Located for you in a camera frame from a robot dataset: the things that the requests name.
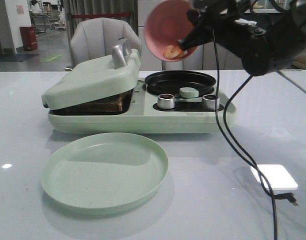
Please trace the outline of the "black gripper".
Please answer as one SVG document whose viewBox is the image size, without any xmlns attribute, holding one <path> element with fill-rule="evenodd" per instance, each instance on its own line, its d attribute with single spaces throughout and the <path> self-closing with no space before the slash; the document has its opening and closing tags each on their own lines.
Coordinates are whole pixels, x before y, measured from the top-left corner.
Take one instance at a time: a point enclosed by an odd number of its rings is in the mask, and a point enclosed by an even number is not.
<svg viewBox="0 0 306 240">
<path fill-rule="evenodd" d="M 265 65 L 265 30 L 255 23 L 243 22 L 242 14 L 252 7 L 250 0 L 194 0 L 194 9 L 186 12 L 194 28 L 177 41 L 178 46 L 188 50 L 214 42 L 240 58 L 243 65 Z"/>
</svg>

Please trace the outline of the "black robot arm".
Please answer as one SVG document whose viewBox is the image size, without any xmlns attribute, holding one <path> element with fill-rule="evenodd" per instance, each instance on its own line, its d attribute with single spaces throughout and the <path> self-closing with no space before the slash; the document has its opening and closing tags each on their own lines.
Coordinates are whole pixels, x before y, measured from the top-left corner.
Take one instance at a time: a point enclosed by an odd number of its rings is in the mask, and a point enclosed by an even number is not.
<svg viewBox="0 0 306 240">
<path fill-rule="evenodd" d="M 186 13 L 193 29 L 178 40 L 183 51 L 214 42 L 240 58 L 251 76 L 262 76 L 290 66 L 306 50 L 306 0 L 291 1 L 268 29 L 240 22 L 252 8 L 248 0 L 195 0 L 193 7 Z"/>
</svg>

